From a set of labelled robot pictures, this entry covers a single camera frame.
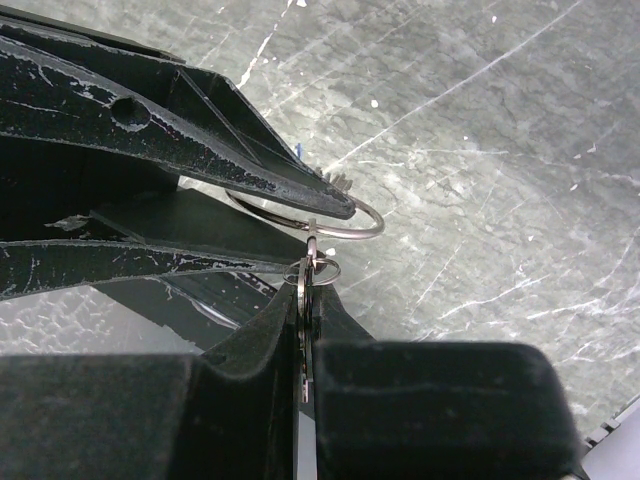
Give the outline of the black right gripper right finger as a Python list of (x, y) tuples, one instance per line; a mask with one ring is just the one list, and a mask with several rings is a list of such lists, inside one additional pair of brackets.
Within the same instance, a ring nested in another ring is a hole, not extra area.
[(549, 359), (523, 343), (377, 341), (314, 295), (322, 479), (560, 479), (582, 444)]

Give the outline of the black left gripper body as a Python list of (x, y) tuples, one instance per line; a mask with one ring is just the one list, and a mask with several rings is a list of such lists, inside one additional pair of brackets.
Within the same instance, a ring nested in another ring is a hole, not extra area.
[(164, 147), (143, 143), (182, 59), (31, 14), (1, 18), (1, 236), (105, 204), (174, 192)]

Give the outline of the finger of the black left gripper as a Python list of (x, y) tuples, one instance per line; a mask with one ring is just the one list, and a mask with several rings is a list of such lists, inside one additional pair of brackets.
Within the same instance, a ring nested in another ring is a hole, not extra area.
[(1, 297), (206, 272), (275, 274), (300, 253), (295, 237), (197, 190), (92, 211), (1, 211)]
[(334, 218), (355, 212), (225, 76), (73, 25), (2, 21), (1, 132), (146, 160)]

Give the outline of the bunch of silver keys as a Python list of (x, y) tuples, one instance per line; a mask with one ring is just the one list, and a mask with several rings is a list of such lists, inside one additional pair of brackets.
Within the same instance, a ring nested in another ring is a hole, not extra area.
[[(284, 281), (296, 287), (297, 319), (296, 328), (301, 351), (301, 402), (310, 400), (313, 373), (313, 342), (319, 335), (319, 328), (313, 321), (313, 295), (315, 286), (330, 285), (341, 275), (339, 264), (327, 258), (318, 256), (317, 222), (308, 222), (308, 237), (306, 240), (306, 255), (285, 269)], [(324, 280), (315, 280), (315, 276), (326, 266), (331, 266), (334, 273)]]

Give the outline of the large silver keyring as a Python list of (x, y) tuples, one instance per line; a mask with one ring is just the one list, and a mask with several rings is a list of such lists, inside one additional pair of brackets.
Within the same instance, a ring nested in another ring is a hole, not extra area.
[(307, 219), (285, 215), (262, 206), (252, 198), (234, 191), (225, 191), (227, 197), (238, 207), (267, 222), (309, 235), (320, 235), (342, 240), (360, 241), (376, 238), (385, 231), (384, 217), (372, 206), (353, 197), (355, 216), (346, 221), (329, 220), (327, 216), (309, 214)]

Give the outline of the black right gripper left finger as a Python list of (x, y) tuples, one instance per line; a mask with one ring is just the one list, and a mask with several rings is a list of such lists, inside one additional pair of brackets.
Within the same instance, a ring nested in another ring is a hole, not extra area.
[(201, 355), (1, 360), (5, 479), (293, 479), (295, 293)]

